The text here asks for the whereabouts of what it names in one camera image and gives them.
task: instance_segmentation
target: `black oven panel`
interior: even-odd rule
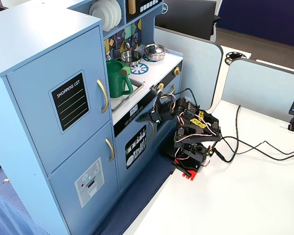
[[[126,22],[129,23],[134,18],[140,16],[162,0],[126,0]]]

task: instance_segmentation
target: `red base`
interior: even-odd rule
[[[183,177],[186,177],[186,179],[191,179],[191,181],[193,181],[194,180],[194,178],[195,178],[195,176],[197,175],[197,172],[196,171],[194,171],[194,170],[188,170],[188,172],[191,174],[191,176],[189,177],[189,176],[187,176],[185,173],[183,173]]]

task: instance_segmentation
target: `toy kitchen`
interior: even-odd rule
[[[175,127],[137,122],[151,87],[163,102],[180,89],[183,55],[154,42],[162,8],[32,0],[0,12],[0,165],[50,234],[92,234]]]

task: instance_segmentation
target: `yellow sticker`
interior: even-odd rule
[[[200,111],[198,116],[200,116],[202,119],[204,119],[204,112]],[[204,129],[207,126],[196,118],[192,119],[191,122],[194,123],[195,125],[199,126],[202,129]]]

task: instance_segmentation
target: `stainless steel pot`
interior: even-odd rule
[[[135,50],[128,50],[121,54],[121,60],[127,66],[137,65],[141,59],[142,59],[142,54]]]
[[[149,44],[144,46],[144,52],[147,59],[152,61],[160,61],[165,58],[166,53],[168,53],[168,49],[162,45]]]

